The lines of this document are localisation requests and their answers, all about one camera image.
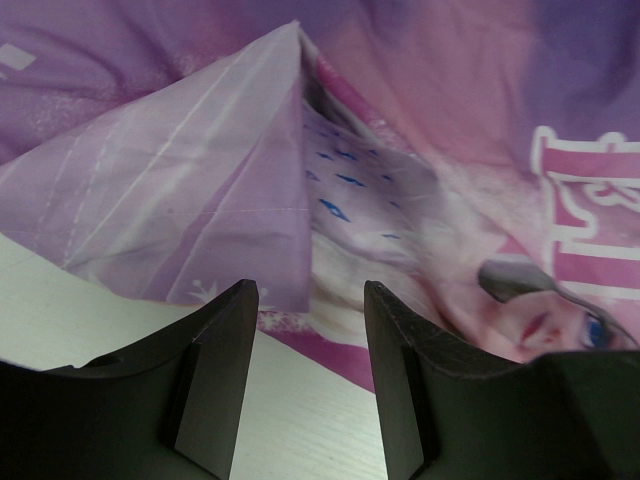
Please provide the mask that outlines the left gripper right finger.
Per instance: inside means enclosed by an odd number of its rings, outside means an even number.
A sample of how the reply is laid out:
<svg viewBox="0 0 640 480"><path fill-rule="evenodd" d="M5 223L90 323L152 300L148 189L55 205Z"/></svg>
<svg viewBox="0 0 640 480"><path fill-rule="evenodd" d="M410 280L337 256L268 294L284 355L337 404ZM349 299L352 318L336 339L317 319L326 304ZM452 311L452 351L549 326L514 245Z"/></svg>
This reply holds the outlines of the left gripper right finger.
<svg viewBox="0 0 640 480"><path fill-rule="evenodd" d="M635 479L639 355L561 352L518 364L364 287L391 479Z"/></svg>

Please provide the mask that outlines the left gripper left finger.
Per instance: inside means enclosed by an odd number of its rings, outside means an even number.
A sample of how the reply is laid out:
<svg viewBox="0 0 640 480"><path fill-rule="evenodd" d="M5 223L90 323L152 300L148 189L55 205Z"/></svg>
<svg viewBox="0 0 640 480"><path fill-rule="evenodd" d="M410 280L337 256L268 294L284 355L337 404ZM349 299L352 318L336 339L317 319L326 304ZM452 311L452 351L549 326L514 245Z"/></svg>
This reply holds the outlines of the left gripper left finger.
<svg viewBox="0 0 640 480"><path fill-rule="evenodd" d="M226 479L257 323L242 280L75 368L1 365L5 479Z"/></svg>

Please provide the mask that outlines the purple Elsa cloth placemat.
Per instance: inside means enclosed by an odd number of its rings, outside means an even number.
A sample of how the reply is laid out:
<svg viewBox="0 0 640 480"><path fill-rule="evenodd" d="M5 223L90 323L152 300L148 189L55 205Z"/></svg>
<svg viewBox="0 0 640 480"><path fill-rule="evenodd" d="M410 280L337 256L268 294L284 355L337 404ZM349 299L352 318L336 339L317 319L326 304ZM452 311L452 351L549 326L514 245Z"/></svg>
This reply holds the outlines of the purple Elsa cloth placemat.
<svg viewBox="0 0 640 480"><path fill-rule="evenodd" d="M363 289L526 362L639 345L635 1L5 1L1 232L364 387Z"/></svg>

